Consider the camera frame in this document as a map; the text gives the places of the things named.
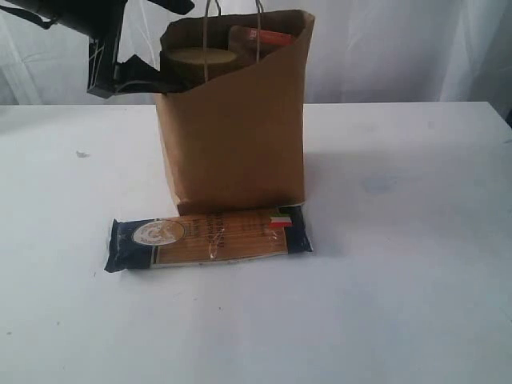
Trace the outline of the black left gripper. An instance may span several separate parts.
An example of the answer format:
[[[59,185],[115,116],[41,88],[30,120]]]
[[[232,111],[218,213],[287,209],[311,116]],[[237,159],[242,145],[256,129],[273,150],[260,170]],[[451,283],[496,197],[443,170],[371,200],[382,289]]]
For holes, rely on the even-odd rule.
[[[191,0],[149,0],[177,15],[187,15],[195,7]],[[165,76],[139,56],[118,63],[125,1],[57,2],[58,23],[89,38],[87,92],[101,98],[114,94],[175,94],[186,90],[174,73]]]

